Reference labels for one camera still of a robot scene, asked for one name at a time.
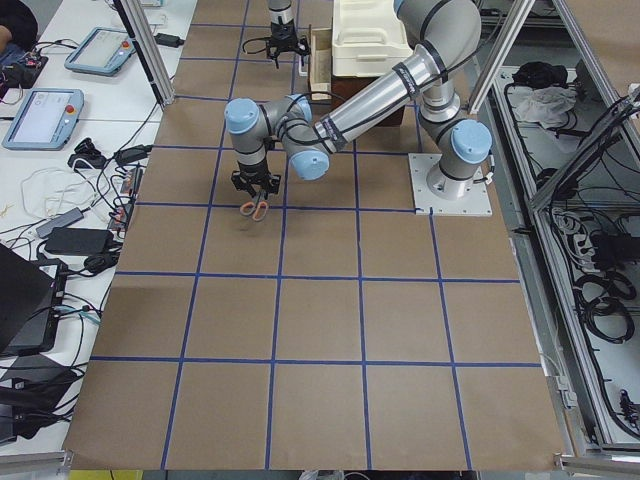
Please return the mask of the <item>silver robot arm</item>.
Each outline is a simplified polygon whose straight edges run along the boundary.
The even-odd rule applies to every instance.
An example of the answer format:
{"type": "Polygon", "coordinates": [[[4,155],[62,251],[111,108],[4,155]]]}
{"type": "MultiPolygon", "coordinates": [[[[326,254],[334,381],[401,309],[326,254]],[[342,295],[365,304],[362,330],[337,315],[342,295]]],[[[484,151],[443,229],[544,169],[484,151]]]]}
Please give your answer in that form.
{"type": "Polygon", "coordinates": [[[268,0],[270,16],[270,36],[265,41],[267,57],[279,67],[279,56],[293,52],[304,60],[310,54],[310,47],[304,36],[297,33],[292,2],[290,0],[268,0]]]}
{"type": "Polygon", "coordinates": [[[254,204],[279,190],[280,178],[268,168],[270,142],[282,144],[301,179],[316,180],[327,172],[331,154],[414,100],[421,102],[421,127],[441,151],[427,175],[429,189],[440,198],[456,200],[471,185],[489,157],[492,136],[483,123],[462,116],[453,74],[478,47],[479,11],[465,0],[397,1],[393,9],[408,34],[412,54],[319,121],[313,121],[302,95],[264,104],[237,98],[227,104],[226,130],[238,163],[231,181],[254,204]]]}

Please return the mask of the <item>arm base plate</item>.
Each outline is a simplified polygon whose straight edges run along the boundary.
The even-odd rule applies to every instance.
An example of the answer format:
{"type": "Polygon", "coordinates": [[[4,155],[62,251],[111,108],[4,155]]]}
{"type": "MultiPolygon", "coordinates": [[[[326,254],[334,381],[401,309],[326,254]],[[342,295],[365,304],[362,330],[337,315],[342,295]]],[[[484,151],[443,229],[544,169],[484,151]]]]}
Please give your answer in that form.
{"type": "Polygon", "coordinates": [[[490,217],[493,214],[484,173],[452,180],[440,170],[441,154],[410,153],[409,172],[416,215],[490,217]]]}

